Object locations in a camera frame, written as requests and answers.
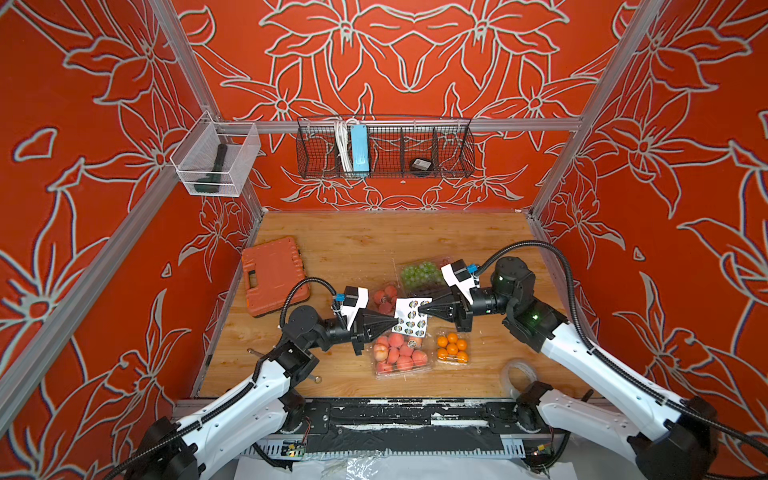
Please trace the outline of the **fruit sticker sheet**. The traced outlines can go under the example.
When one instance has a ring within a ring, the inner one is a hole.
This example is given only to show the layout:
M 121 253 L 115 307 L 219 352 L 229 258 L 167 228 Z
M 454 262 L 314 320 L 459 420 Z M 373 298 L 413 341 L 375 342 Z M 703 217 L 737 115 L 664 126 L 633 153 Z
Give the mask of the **fruit sticker sheet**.
M 424 338 L 427 333 L 428 316 L 422 314 L 419 308 L 431 301 L 429 297 L 398 298 L 395 301 L 394 312 L 397 324 L 392 331 L 405 336 Z

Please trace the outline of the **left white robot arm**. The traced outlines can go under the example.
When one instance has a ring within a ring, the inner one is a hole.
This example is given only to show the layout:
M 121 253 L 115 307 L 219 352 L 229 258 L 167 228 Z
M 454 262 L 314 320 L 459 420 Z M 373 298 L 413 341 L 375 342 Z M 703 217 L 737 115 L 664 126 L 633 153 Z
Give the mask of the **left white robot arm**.
M 260 439 L 302 424 L 305 400 L 296 388 L 317 366 L 315 350 L 349 343 L 361 354 L 396 323 L 396 318 L 366 308 L 355 308 L 349 317 L 323 319 L 310 306 L 297 307 L 282 326 L 279 342 L 257 361 L 251 376 L 193 414 L 176 422 L 156 421 L 139 450 L 108 478 L 210 478 Z

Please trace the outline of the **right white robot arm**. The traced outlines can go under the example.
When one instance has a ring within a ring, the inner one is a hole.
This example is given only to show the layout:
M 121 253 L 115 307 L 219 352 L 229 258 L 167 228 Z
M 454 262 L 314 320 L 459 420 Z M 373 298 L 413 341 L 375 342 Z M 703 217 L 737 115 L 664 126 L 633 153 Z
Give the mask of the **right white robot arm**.
M 534 295 L 535 276 L 512 251 L 537 247 L 560 262 L 569 312 L 561 314 Z M 647 479 L 712 479 L 718 434 L 761 454 L 767 446 L 717 419 L 704 399 L 685 399 L 644 378 L 590 339 L 578 320 L 573 275 L 568 260 L 554 245 L 527 240 L 494 253 L 482 265 L 456 261 L 442 269 L 448 294 L 419 311 L 468 332 L 475 318 L 500 315 L 519 342 L 559 363 L 613 406 L 608 411 L 572 399 L 549 384 L 533 382 L 518 397 L 518 409 L 535 425 L 583 437 L 633 462 Z

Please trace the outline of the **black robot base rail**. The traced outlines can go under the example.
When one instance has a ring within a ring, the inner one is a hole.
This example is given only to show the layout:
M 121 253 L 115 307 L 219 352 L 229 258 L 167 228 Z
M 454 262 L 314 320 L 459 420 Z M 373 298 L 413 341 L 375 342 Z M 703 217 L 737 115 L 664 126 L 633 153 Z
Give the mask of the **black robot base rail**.
M 551 439 L 546 427 L 520 427 L 510 398 L 311 398 L 291 433 L 249 448 L 274 460 L 353 456 L 456 456 L 522 459 Z

